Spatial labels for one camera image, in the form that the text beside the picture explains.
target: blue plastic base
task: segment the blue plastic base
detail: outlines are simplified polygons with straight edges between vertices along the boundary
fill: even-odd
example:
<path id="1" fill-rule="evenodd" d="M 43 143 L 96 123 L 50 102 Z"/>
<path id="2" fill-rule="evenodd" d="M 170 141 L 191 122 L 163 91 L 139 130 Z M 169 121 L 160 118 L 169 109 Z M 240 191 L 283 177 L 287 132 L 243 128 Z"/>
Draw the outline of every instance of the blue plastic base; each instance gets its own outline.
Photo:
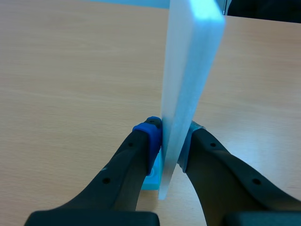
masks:
<path id="1" fill-rule="evenodd" d="M 143 182 L 141 190 L 159 190 L 160 186 L 160 163 L 161 162 L 161 150 L 157 155 L 155 163 L 151 169 L 151 173 L 147 176 Z"/>
<path id="2" fill-rule="evenodd" d="M 169 8 L 170 0 L 92 0 L 107 3 L 126 4 L 133 6 L 145 6 L 155 8 Z"/>

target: wood grain surface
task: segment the wood grain surface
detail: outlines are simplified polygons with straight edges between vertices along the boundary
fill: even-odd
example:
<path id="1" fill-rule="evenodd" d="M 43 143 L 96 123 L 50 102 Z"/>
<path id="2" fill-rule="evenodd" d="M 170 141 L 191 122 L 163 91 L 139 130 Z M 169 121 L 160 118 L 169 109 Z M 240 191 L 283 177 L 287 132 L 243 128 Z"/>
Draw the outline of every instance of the wood grain surface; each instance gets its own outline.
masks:
<path id="1" fill-rule="evenodd" d="M 134 125 L 159 115 L 167 16 L 0 0 L 0 225 L 76 196 Z M 195 121 L 301 199 L 301 24 L 226 19 Z M 206 225 L 178 167 L 167 199 L 144 191 L 137 209 L 156 212 L 163 226 Z"/>

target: blue fingertip pad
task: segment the blue fingertip pad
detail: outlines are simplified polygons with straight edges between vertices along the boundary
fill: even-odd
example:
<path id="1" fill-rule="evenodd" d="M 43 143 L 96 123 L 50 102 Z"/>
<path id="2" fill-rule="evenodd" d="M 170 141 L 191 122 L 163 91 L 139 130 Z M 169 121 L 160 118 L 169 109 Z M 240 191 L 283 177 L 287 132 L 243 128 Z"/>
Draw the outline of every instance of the blue fingertip pad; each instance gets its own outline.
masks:
<path id="1" fill-rule="evenodd" d="M 151 173 L 158 171 L 153 168 L 154 162 L 158 156 L 162 145 L 162 120 L 158 117 L 152 116 L 148 118 L 145 122 L 133 128 L 134 130 L 140 130 L 146 132 L 149 135 L 149 154 L 148 154 L 148 168 L 147 175 L 151 176 Z"/>

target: screw hole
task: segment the screw hole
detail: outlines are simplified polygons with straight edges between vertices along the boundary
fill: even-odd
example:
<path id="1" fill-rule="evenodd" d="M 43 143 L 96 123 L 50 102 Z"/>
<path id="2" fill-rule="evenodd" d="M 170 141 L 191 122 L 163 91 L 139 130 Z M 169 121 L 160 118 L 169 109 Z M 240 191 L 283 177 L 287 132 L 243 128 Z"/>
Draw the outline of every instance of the screw hole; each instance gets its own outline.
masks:
<path id="1" fill-rule="evenodd" d="M 261 185 L 261 181 L 259 179 L 253 179 L 252 181 L 256 185 Z"/>
<path id="2" fill-rule="evenodd" d="M 104 179 L 103 179 L 103 183 L 104 183 L 104 184 L 108 184 L 108 183 L 110 183 L 110 181 L 111 181 L 110 178 L 104 178 Z"/>

